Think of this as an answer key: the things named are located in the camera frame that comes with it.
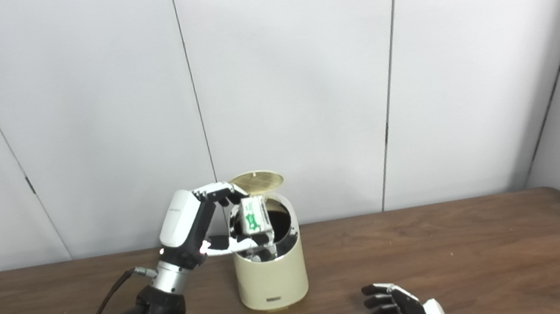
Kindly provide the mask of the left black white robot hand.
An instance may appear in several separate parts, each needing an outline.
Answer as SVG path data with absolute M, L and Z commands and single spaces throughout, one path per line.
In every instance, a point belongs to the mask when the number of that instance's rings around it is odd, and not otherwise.
M 241 223 L 230 225 L 228 234 L 208 237 L 220 204 L 239 209 Z M 207 256 L 230 255 L 275 245 L 275 234 L 261 196 L 251 196 L 240 186 L 217 182 L 174 193 L 161 233 L 160 261 L 178 269 L 194 270 Z

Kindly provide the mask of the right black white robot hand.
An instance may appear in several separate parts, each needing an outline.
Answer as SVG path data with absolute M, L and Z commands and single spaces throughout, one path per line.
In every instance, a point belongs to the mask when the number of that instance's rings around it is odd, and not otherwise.
M 438 300 L 420 301 L 395 283 L 376 283 L 361 288 L 370 314 L 446 314 Z

